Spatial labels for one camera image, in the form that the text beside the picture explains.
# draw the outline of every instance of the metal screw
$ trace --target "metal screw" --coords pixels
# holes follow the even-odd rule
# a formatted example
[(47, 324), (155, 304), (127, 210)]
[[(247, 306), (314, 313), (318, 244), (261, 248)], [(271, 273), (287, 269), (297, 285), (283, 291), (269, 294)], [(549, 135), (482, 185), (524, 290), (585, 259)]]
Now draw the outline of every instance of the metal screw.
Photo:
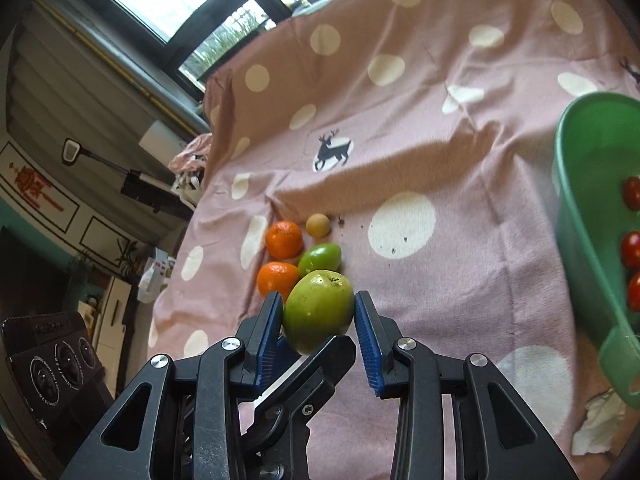
[(222, 342), (222, 348), (225, 350), (235, 350), (236, 348), (240, 348), (242, 342), (237, 337), (227, 337)]
[(281, 480), (284, 478), (284, 467), (282, 464), (265, 464), (258, 473), (260, 480)]
[(266, 412), (264, 412), (264, 416), (269, 420), (276, 418), (278, 415), (280, 415), (280, 406), (271, 406)]
[(151, 358), (151, 365), (153, 368), (164, 368), (169, 364), (169, 358), (164, 354), (154, 355)]
[(489, 362), (482, 354), (473, 354), (469, 360), (473, 366), (486, 366)]
[(398, 339), (398, 346), (402, 350), (413, 350), (415, 348), (415, 340), (410, 337), (401, 337)]

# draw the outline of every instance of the window frame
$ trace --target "window frame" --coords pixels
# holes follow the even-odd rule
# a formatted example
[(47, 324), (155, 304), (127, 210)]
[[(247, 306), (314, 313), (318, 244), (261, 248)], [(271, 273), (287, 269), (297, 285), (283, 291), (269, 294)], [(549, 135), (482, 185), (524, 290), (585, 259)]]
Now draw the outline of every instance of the window frame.
[[(172, 80), (196, 101), (201, 101), (204, 93), (187, 76), (180, 72), (184, 61), (200, 44), (218, 28), (233, 12), (248, 0), (206, 0), (178, 28), (176, 33), (163, 41), (132, 12), (116, 0), (84, 0), (105, 21), (121, 33), (133, 47), (149, 61), (163, 70)], [(286, 6), (281, 0), (255, 0), (276, 25), (292, 16), (294, 7)], [(209, 67), (198, 81), (206, 84), (207, 79), (225, 62), (247, 46), (262, 30), (249, 33), (230, 48), (219, 60)]]

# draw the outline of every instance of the small round fruit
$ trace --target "small round fruit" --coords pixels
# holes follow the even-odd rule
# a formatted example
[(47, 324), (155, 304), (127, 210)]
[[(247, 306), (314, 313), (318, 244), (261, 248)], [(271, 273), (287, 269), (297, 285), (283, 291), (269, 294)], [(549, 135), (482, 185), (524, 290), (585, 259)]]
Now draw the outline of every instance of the small round fruit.
[(634, 312), (640, 312), (640, 272), (636, 272), (626, 288), (626, 304)]
[(622, 199), (631, 211), (640, 210), (640, 176), (630, 176), (623, 182)]
[(338, 270), (342, 259), (342, 249), (338, 244), (319, 244), (302, 255), (298, 263), (300, 277), (312, 270)]
[(622, 239), (620, 253), (627, 269), (640, 269), (640, 232), (631, 231)]
[(264, 264), (258, 271), (255, 284), (262, 296), (266, 296), (271, 291), (276, 291), (282, 294), (283, 301), (287, 301), (289, 294), (299, 280), (298, 268), (295, 265), (269, 262)]
[(303, 247), (302, 231), (293, 222), (283, 220), (269, 227), (264, 237), (269, 254), (279, 260), (295, 258)]
[(316, 213), (306, 220), (306, 232), (312, 238), (324, 238), (331, 231), (331, 222), (326, 215)]
[(284, 305), (287, 342), (301, 354), (311, 354), (329, 336), (347, 332), (353, 310), (349, 280), (337, 272), (316, 270), (298, 282)]

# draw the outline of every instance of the orange fruit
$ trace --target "orange fruit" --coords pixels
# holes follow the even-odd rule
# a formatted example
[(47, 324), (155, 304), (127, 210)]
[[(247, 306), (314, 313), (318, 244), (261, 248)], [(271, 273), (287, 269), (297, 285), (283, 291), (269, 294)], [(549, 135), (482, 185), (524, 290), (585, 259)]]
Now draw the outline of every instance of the orange fruit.
[(293, 222), (283, 220), (269, 227), (264, 237), (269, 254), (279, 260), (288, 260), (302, 250), (302, 231)]
[(289, 293), (299, 280), (300, 274), (295, 265), (269, 262), (260, 268), (255, 281), (261, 295), (266, 296), (268, 292), (275, 290), (282, 294), (283, 301), (287, 301)]

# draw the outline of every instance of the pink polka dot blanket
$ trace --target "pink polka dot blanket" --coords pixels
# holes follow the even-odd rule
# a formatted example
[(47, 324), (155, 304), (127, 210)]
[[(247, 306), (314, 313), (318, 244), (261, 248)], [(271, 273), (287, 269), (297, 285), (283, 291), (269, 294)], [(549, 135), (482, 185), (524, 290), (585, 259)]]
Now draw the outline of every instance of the pink polka dot blanket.
[[(339, 216), (327, 240), (354, 290), (436, 353), (484, 352), (569, 455), (608, 386), (556, 248), (553, 139), (578, 96), (638, 97), (623, 57), (605, 0), (333, 0), (262, 34), (208, 82), (204, 195), (149, 355), (199, 354), (257, 313), (273, 221)], [(358, 357), (310, 423), (311, 478), (388, 478), (397, 414)], [(583, 480), (609, 463), (571, 460)]]

